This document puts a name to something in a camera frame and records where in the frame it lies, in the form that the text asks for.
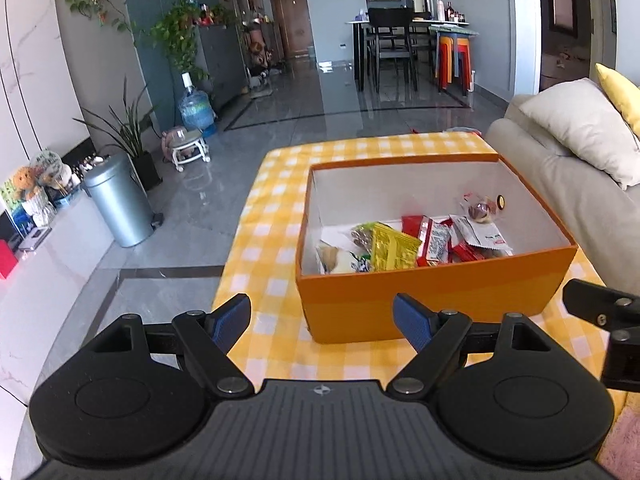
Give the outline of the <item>green snack packet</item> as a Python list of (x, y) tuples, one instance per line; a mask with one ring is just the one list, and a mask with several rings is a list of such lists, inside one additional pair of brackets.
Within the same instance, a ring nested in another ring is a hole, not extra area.
[(352, 242), (366, 254), (379, 252), (384, 246), (381, 222), (367, 222), (358, 224), (350, 230)]

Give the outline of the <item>yellow pillow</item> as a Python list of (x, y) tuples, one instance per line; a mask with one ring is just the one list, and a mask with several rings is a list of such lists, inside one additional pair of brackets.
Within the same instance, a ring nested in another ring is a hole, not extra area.
[(601, 88), (636, 136), (640, 136), (640, 89), (624, 75), (596, 64)]

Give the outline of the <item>clear packet red dates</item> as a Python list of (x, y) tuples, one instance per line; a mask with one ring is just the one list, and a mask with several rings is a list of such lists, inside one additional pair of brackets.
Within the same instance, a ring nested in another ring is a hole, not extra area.
[(465, 193), (462, 196), (460, 206), (466, 218), (476, 223), (494, 222), (501, 211), (503, 211), (506, 201), (502, 195), (498, 195), (494, 200), (488, 196), (480, 196), (476, 193)]

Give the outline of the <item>cream biscuit snack bag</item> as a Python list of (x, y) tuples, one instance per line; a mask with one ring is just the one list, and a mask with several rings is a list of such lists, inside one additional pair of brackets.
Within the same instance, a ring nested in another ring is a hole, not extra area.
[(321, 274), (367, 273), (371, 270), (368, 255), (356, 255), (348, 250), (320, 242), (316, 253)]

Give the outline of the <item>large red snack bag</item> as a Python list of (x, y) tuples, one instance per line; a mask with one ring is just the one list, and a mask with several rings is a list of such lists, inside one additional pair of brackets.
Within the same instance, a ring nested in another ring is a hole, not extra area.
[(449, 231), (440, 222), (450, 217), (432, 218), (427, 216), (403, 216), (401, 232), (421, 241), (416, 265), (419, 268), (448, 264), (447, 244)]

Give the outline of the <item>white tv console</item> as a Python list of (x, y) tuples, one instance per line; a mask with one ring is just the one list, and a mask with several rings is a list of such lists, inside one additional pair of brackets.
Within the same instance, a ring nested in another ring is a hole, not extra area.
[(29, 400), (62, 324), (113, 242), (93, 200), (80, 196), (1, 282), (1, 387), (18, 400)]

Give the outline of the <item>potted long-leaf plant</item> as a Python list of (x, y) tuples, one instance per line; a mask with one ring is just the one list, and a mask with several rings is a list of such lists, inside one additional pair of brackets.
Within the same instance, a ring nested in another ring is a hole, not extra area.
[(117, 114), (111, 105), (107, 107), (107, 117), (83, 107), (82, 117), (74, 118), (74, 122), (106, 134), (112, 140), (107, 147), (118, 148), (130, 158), (143, 188), (149, 191), (161, 184), (162, 179), (156, 170), (151, 152), (143, 145), (142, 136), (148, 130), (157, 133), (153, 124), (156, 107), (152, 105), (146, 112), (142, 112), (140, 108), (145, 92), (146, 87), (143, 87), (134, 98), (129, 99), (128, 81), (124, 78), (122, 82), (124, 114), (122, 116)]

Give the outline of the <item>yellow snack packet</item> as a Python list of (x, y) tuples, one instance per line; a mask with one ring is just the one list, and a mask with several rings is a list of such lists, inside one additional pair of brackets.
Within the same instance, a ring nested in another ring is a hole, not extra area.
[(421, 241), (386, 224), (375, 222), (371, 228), (371, 269), (408, 270), (416, 267)]

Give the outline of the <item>small white stool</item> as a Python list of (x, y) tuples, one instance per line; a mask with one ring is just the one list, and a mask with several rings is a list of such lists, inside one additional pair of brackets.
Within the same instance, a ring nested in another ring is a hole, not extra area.
[(164, 159), (171, 162), (178, 172), (183, 172), (187, 164), (199, 159), (210, 162), (209, 148), (200, 129), (188, 130), (180, 126), (164, 131), (160, 147)]

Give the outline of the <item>beige sofa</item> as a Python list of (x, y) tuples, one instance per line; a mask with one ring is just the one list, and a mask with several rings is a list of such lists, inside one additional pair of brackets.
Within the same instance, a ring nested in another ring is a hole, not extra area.
[(561, 218), (605, 285), (637, 295), (640, 285), (639, 188), (623, 191), (605, 172), (563, 148), (528, 118), (514, 96), (485, 140), (525, 177)]

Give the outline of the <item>red long snack bar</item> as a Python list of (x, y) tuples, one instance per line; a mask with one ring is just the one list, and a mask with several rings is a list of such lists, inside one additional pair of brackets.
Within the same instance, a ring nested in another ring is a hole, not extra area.
[(449, 231), (449, 240), (447, 244), (447, 261), (449, 263), (485, 260), (485, 256), (482, 252), (478, 248), (471, 246), (464, 239), (451, 218), (440, 222), (440, 224), (442, 226), (446, 226)]

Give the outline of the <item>grey cabinet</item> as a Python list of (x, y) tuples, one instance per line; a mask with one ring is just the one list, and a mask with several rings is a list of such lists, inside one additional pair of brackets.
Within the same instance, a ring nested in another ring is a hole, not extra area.
[(237, 98), (246, 86), (246, 70), (234, 26), (214, 25), (198, 30), (198, 67), (208, 76), (201, 87), (212, 98), (216, 112)]

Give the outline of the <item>dining table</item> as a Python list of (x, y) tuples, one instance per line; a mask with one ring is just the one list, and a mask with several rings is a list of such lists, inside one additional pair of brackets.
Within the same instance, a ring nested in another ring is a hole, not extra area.
[(465, 96), (473, 91), (471, 40), (479, 33), (468, 24), (425, 18), (415, 18), (406, 27), (373, 26), (363, 18), (348, 24), (352, 28), (352, 68), (359, 91), (368, 77), (375, 86), (380, 84), (384, 60), (403, 62), (405, 78), (416, 82), (421, 52), (427, 54), (427, 67), (438, 90), (445, 91), (457, 82)]

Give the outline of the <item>pink fluffy blanket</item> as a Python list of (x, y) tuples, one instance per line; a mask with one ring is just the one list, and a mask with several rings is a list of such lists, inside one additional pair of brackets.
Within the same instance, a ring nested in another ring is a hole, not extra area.
[(604, 441), (598, 462), (616, 478), (640, 480), (640, 406), (629, 393), (625, 406)]

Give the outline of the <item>white wrapper snack bar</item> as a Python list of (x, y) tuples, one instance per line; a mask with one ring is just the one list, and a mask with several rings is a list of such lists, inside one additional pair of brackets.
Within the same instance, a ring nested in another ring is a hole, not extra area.
[(477, 223), (457, 214), (452, 214), (450, 219), (469, 245), (492, 252), (500, 252), (505, 256), (513, 255), (513, 249), (492, 222)]

